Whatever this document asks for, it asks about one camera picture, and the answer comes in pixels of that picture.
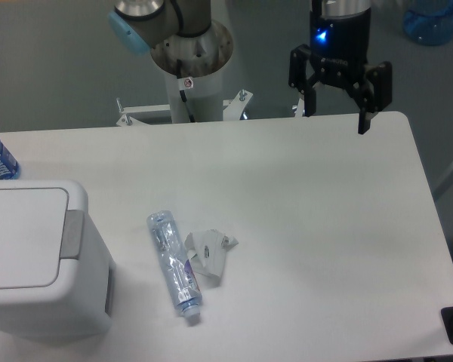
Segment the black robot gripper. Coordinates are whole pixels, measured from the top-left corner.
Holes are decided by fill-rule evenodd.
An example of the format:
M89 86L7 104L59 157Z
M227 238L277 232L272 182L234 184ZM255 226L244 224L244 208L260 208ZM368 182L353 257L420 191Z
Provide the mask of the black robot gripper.
M316 113L317 83L348 90L359 107L358 134L393 100L393 65L368 65L370 1L311 1L310 47L290 53L288 84L304 97L304 115ZM307 65L314 73L307 77Z

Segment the grey robot arm with blue cap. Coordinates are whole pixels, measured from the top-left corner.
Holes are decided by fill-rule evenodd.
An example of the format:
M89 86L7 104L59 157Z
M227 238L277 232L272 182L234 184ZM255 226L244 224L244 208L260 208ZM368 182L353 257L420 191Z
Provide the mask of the grey robot arm with blue cap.
M165 77L174 123L238 120L249 93L231 103L221 96L223 71L233 55L230 31L211 16L208 1L119 1L109 25L134 54L149 54ZM391 104L393 67L368 63L368 1L313 1L310 41L289 56L288 84L299 95L297 114L316 112L319 84L345 91L359 108L358 132Z

